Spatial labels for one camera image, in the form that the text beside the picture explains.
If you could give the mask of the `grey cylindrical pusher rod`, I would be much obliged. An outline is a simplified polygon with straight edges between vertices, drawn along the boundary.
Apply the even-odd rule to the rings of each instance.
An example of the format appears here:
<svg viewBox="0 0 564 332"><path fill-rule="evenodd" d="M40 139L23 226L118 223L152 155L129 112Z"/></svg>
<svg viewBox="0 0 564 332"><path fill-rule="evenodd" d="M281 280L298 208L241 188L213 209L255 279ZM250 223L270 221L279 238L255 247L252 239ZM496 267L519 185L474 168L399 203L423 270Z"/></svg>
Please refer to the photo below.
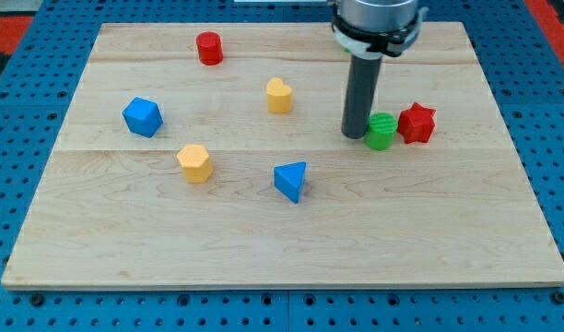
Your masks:
<svg viewBox="0 0 564 332"><path fill-rule="evenodd" d="M382 59L350 58L341 131L350 139L360 139L368 131L370 110L377 87Z"/></svg>

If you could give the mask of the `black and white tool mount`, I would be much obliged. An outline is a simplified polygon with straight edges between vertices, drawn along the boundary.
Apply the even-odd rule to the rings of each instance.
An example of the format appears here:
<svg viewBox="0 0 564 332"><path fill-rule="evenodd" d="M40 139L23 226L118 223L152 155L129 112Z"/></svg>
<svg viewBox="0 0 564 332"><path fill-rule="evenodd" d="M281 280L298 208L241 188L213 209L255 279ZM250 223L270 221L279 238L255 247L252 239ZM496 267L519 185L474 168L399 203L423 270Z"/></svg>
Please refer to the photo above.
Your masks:
<svg viewBox="0 0 564 332"><path fill-rule="evenodd" d="M360 30L348 24L338 14L334 15L331 27L336 41L356 57L367 60L385 55L399 57L417 40L428 11L427 7L421 7L406 26L393 31Z"/></svg>

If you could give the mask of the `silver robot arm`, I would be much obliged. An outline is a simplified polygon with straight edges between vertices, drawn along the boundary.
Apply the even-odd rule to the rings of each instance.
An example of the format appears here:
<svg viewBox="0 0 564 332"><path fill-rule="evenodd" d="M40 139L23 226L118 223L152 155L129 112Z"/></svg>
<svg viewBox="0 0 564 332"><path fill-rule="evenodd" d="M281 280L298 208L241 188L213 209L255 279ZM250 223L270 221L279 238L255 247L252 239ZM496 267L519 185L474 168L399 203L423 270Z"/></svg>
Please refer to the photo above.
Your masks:
<svg viewBox="0 0 564 332"><path fill-rule="evenodd" d="M335 39L350 52L341 132L360 139L383 57L399 57L415 43L428 10L418 0L340 0L332 8Z"/></svg>

